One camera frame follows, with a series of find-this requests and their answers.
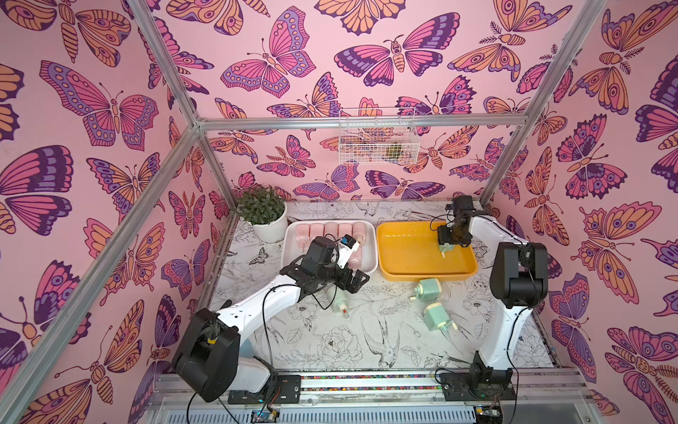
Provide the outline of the green sharpener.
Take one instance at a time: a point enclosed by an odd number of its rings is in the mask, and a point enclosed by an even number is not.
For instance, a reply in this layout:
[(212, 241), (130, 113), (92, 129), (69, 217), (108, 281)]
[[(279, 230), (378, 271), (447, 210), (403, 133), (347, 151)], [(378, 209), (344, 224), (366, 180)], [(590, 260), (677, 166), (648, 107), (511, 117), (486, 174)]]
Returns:
[(346, 298), (335, 299), (332, 304), (332, 309), (344, 319), (349, 317), (349, 301)]
[(438, 300), (441, 292), (441, 282), (437, 278), (422, 279), (415, 285), (410, 300), (432, 303)]
[(429, 331), (447, 331), (449, 328), (458, 330), (457, 323), (452, 320), (441, 302), (435, 302), (426, 306), (422, 317)]
[(454, 244), (449, 244), (449, 243), (445, 243), (445, 244), (439, 245), (439, 251), (440, 251), (440, 253), (441, 253), (441, 256), (442, 256), (443, 258), (446, 258), (446, 257), (447, 257), (447, 254), (453, 252), (454, 249), (455, 249), (455, 247), (456, 247), (456, 245), (454, 245)]

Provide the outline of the pink sharpener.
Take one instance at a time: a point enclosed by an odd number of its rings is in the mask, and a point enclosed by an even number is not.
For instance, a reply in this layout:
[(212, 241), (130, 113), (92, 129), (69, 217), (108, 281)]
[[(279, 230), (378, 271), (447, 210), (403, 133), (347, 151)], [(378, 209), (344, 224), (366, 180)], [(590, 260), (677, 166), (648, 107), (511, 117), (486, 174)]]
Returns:
[(295, 229), (295, 240), (297, 242), (298, 248), (305, 252), (308, 249), (310, 243), (310, 225), (309, 224), (299, 224)]
[(349, 223), (340, 223), (337, 229), (337, 235), (339, 239), (342, 239), (344, 236), (351, 236), (353, 233), (352, 224)]
[(324, 230), (323, 230), (323, 235), (327, 238), (331, 238), (332, 240), (339, 240), (339, 229), (338, 229), (338, 224), (334, 222), (327, 222), (324, 224)]
[(362, 267), (363, 247), (359, 246), (355, 252), (351, 254), (348, 261), (348, 267), (351, 270), (360, 270)]
[(352, 236), (360, 245), (364, 245), (367, 240), (367, 225), (363, 222), (356, 222), (352, 225)]
[(324, 236), (324, 224), (321, 223), (314, 223), (310, 224), (309, 227), (309, 240), (313, 241), (317, 237), (323, 237)]

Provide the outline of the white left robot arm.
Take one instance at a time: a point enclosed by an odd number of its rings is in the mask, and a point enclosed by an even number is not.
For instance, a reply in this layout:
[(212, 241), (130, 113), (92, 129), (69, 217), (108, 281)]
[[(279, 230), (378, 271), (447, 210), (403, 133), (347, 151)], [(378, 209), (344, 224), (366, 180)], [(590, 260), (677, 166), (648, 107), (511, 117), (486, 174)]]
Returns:
[(360, 243), (318, 236), (307, 252), (284, 266), (249, 298), (218, 311), (203, 308), (192, 317), (171, 361), (174, 372), (206, 402), (228, 391), (250, 392), (263, 399), (274, 394), (277, 372), (272, 360), (247, 358), (241, 346), (254, 332), (266, 330), (268, 318), (312, 297), (327, 284), (357, 293), (370, 277), (349, 268)]

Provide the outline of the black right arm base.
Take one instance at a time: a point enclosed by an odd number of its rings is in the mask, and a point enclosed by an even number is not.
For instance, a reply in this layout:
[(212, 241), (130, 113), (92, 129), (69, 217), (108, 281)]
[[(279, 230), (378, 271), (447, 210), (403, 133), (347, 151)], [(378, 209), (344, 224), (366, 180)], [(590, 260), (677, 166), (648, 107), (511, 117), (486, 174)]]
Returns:
[(466, 372), (453, 372), (443, 367), (434, 372), (434, 380), (441, 386), (448, 402), (516, 400), (513, 376), (512, 365), (504, 369), (491, 367), (484, 362), (479, 352), (474, 353)]

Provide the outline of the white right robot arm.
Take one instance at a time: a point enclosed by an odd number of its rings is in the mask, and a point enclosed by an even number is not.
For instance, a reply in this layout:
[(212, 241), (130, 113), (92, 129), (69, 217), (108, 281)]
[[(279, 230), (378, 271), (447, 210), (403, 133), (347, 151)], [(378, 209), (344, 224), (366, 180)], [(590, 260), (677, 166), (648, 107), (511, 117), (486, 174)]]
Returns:
[(463, 195), (446, 206), (446, 224), (435, 232), (442, 254), (469, 247), (480, 240), (494, 256), (489, 288), (495, 299), (494, 318), (487, 338), (471, 363), (473, 371), (508, 373), (516, 367), (512, 355), (531, 311), (548, 291), (548, 252), (501, 225), (492, 215), (475, 208)]

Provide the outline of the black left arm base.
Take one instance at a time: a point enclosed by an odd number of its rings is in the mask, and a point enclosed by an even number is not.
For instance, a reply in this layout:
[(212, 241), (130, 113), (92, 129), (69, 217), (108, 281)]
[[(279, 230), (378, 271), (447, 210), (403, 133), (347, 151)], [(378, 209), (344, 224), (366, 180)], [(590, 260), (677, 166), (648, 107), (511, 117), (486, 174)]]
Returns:
[(258, 392), (231, 390), (228, 404), (233, 406), (298, 404), (301, 395), (301, 382), (300, 375), (273, 374)]

